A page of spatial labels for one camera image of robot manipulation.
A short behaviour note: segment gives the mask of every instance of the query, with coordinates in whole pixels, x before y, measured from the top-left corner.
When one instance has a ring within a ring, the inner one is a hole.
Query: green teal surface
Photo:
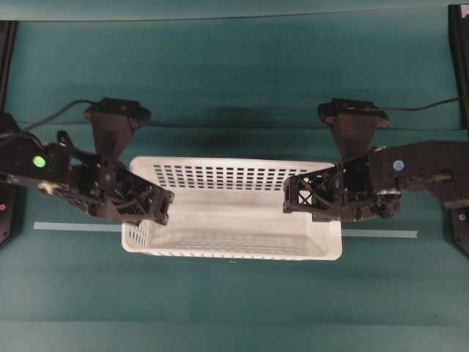
[[[422,9],[458,4],[455,0],[3,0],[0,19],[19,21],[138,21],[233,18]]]
[[[21,23],[7,110],[31,122],[78,97],[116,96],[140,100],[154,124],[323,128],[317,105],[333,97],[419,106],[457,96],[446,27],[445,7]],[[79,109],[61,121],[81,122]],[[396,129],[460,127],[457,104],[390,116]]]
[[[153,125],[138,131],[126,164],[138,155],[334,161],[319,102],[412,106],[457,94],[446,16],[438,7],[21,23],[7,110],[25,123],[75,98],[140,100]],[[82,108],[37,135],[54,140],[66,128],[92,150]],[[467,139],[457,105],[391,119],[395,129],[374,144]],[[345,226],[418,230],[418,239],[345,238],[339,260],[301,263],[130,254],[116,233],[33,230],[99,222],[59,199],[29,189],[19,203],[0,249],[0,351],[468,349],[469,262],[428,194],[406,192],[391,220]]]

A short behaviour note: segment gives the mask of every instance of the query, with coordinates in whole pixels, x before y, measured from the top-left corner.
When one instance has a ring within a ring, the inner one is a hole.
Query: light blue strip
[[[35,222],[35,230],[121,232],[121,225],[112,224],[72,224],[69,222]],[[417,238],[415,230],[342,230],[344,237],[363,238]]]
[[[121,225],[112,224],[72,224],[69,222],[35,222],[34,230],[121,232]]]
[[[417,238],[417,230],[342,230],[344,237]]]

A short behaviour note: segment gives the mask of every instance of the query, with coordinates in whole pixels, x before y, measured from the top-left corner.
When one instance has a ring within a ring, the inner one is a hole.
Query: cable
[[[75,106],[77,104],[82,104],[82,103],[87,103],[87,104],[90,104],[90,105],[97,104],[96,102],[90,101],[90,100],[87,100],[87,99],[74,100],[74,101],[68,103],[66,106],[64,106],[60,110],[58,110],[58,111],[54,112],[53,114],[50,114],[49,116],[43,118],[42,120],[39,120],[39,121],[29,125],[29,126],[26,126],[21,131],[14,131],[12,133],[2,133],[2,134],[0,134],[0,139],[6,138],[4,141],[0,142],[0,147],[3,147],[4,145],[10,143],[12,140],[14,140],[16,138],[19,138],[19,137],[33,139],[32,135],[30,133],[27,133],[27,132],[29,132],[30,130],[33,130],[33,129],[41,126],[41,125],[44,125],[44,124],[52,121],[53,119],[56,119],[60,115],[64,114],[67,110],[72,108],[73,106]]]
[[[443,104],[447,104],[447,103],[453,103],[455,101],[458,101],[458,100],[462,100],[462,99],[466,99],[467,96],[464,96],[464,97],[457,97],[457,98],[451,98],[451,99],[446,99],[446,100],[442,100],[442,101],[438,101],[437,103],[433,103],[433,104],[429,104],[429,105],[425,105],[425,106],[418,106],[416,108],[380,108],[380,107],[377,107],[375,109],[357,109],[357,108],[354,108],[354,107],[350,107],[350,110],[361,110],[361,111],[407,111],[407,112],[415,112],[415,111],[422,111],[422,110],[427,110],[427,109],[431,109],[431,108],[434,108],[436,106],[439,106],[439,105],[443,105]]]
[[[416,108],[378,108],[378,109],[383,110],[383,111],[409,111],[409,112],[414,112],[414,111],[422,111],[422,110],[431,109],[431,108],[434,108],[434,107],[439,106],[439,105],[443,105],[443,104],[447,104],[447,103],[453,103],[455,101],[466,99],[466,98],[467,97],[451,98],[451,99],[438,101],[437,103],[433,103],[433,104],[429,104],[429,105],[425,105],[425,106],[419,106],[419,107],[416,107]]]
[[[45,117],[44,119],[39,120],[39,121],[33,123],[32,125],[29,125],[29,126],[25,127],[23,129],[23,132],[28,132],[28,131],[33,130],[33,129],[41,126],[41,125],[44,125],[45,123],[50,122],[53,119],[55,119],[55,118],[59,117],[60,115],[64,114],[68,109],[72,108],[73,106],[75,106],[77,104],[82,104],[82,103],[87,103],[87,104],[90,104],[90,105],[97,104],[94,101],[90,101],[90,100],[86,100],[86,99],[74,100],[71,103],[68,103],[66,106],[64,106],[60,110],[58,110],[58,111],[54,112],[53,114],[50,114],[49,116]]]

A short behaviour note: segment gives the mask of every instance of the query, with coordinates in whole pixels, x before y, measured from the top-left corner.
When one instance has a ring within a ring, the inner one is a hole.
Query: basket
[[[233,158],[134,158],[130,170],[171,189],[169,223],[122,225],[128,252],[178,257],[335,260],[342,253],[339,221],[284,214],[286,177],[329,163]]]

